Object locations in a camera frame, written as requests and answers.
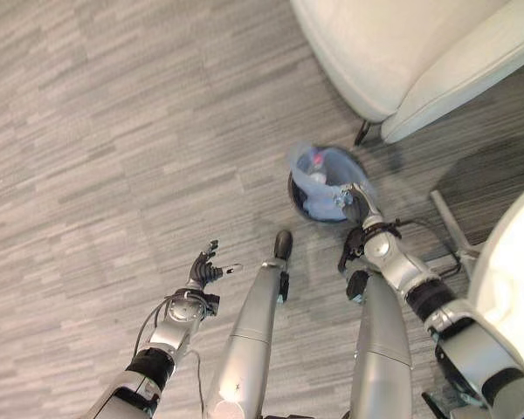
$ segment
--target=wire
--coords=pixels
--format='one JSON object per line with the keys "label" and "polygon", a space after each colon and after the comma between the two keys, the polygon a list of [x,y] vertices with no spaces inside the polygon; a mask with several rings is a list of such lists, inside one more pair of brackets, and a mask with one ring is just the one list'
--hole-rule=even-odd
{"label": "wire", "polygon": [[[159,312],[163,309],[163,306],[165,306],[165,316],[167,316],[167,311],[169,309],[169,302],[171,300],[171,297],[172,296],[165,297],[165,299],[159,305],[157,305],[151,311],[150,314],[148,314],[148,317],[141,324],[140,332],[138,332],[138,336],[136,338],[136,343],[134,345],[133,358],[138,354],[138,347],[140,346],[141,335],[143,334],[143,331],[146,328],[146,326],[148,325],[149,320],[151,319],[151,317],[153,315],[155,315],[155,317],[154,317],[154,325],[157,326],[157,320],[159,318]],[[188,354],[194,354],[197,357],[197,359],[198,359],[198,363],[196,365],[196,377],[198,379],[198,395],[200,397],[200,409],[202,410],[202,415],[203,415],[203,411],[204,411],[205,407],[204,407],[204,402],[203,402],[202,377],[200,376],[200,368],[201,368],[202,359],[201,359],[200,354],[198,353],[198,351],[195,351],[194,349],[190,349],[186,354],[184,354],[183,358],[186,355],[188,355]]]}
{"label": "wire", "polygon": [[157,325],[157,317],[159,316],[159,311],[161,310],[161,307],[163,307],[164,304],[168,304],[171,296],[165,297],[165,299],[162,301],[161,304],[159,304],[156,308],[154,308],[150,314],[148,314],[148,317],[143,321],[140,327],[140,332],[138,332],[138,337],[136,338],[136,343],[134,345],[134,354],[132,355],[132,358],[134,358],[138,354],[138,347],[140,346],[140,340],[141,340],[141,334],[143,333],[143,330],[148,325],[149,319],[151,319],[151,316],[155,314],[155,325]]}
{"label": "wire", "polygon": [[456,251],[438,234],[437,228],[435,225],[430,223],[429,221],[425,220],[424,218],[411,218],[409,220],[400,221],[399,218],[396,219],[396,225],[399,227],[404,227],[404,225],[410,225],[415,224],[419,225],[428,231],[430,231],[438,240],[439,243],[443,245],[443,247],[450,253],[452,258],[454,259],[455,265],[452,268],[449,268],[445,271],[440,272],[438,275],[441,278],[449,278],[454,275],[456,275],[460,270],[462,269],[462,263],[460,261],[459,256],[456,254]]}
{"label": "wire", "polygon": [[198,359],[198,363],[196,365],[196,377],[198,379],[198,395],[200,396],[200,409],[202,410],[202,415],[203,415],[203,411],[205,409],[205,406],[203,404],[202,377],[200,376],[200,363],[202,361],[201,361],[201,358],[200,358],[200,354],[197,351],[195,351],[194,349],[190,349],[186,354],[184,354],[184,356],[186,356],[188,354],[194,354],[197,357],[197,359]]}

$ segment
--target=floor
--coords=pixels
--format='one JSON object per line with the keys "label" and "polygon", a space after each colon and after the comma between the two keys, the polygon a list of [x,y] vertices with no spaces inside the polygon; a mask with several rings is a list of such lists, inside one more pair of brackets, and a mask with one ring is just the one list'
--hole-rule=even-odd
{"label": "floor", "polygon": [[[298,141],[349,147],[361,120],[329,84],[289,3],[0,0],[0,419],[74,418],[130,361],[150,309],[209,239],[245,270],[192,346],[204,389],[275,233],[294,235],[266,415],[348,409],[361,307],[335,266],[345,224],[310,223],[286,192]],[[387,216],[440,225],[440,189],[474,242],[524,190],[524,67],[397,144],[355,153]],[[425,258],[442,254],[404,231]],[[450,280],[463,295],[466,279]],[[443,385],[417,318],[414,417]],[[186,358],[156,417],[200,417]]]}

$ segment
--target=silver robot leg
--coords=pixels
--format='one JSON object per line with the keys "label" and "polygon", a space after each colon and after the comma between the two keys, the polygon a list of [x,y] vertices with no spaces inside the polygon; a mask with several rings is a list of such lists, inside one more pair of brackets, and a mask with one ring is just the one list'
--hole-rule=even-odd
{"label": "silver robot leg", "polygon": [[349,282],[364,306],[348,417],[410,419],[410,347],[396,293],[380,274],[356,271]]}
{"label": "silver robot leg", "polygon": [[258,419],[264,400],[273,316],[278,298],[286,300],[291,233],[276,237],[274,258],[264,262],[227,340],[211,383],[204,419]]}

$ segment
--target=white chair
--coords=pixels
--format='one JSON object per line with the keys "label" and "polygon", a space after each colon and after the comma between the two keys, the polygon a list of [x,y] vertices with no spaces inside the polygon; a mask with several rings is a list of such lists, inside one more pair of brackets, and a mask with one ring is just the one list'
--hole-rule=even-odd
{"label": "white chair", "polygon": [[524,360],[524,193],[478,252],[437,191],[431,193],[470,278],[468,299]]}
{"label": "white chair", "polygon": [[386,142],[524,65],[524,0],[291,3],[328,77],[366,120],[362,131],[382,123]]}

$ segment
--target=trash can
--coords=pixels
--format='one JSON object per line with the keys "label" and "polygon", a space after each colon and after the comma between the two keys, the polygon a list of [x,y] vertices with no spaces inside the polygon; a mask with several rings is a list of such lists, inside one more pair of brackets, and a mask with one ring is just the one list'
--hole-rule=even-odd
{"label": "trash can", "polygon": [[311,220],[345,221],[341,191],[351,183],[362,185],[374,195],[361,165],[343,148],[301,143],[290,150],[288,161],[289,196],[301,215]]}

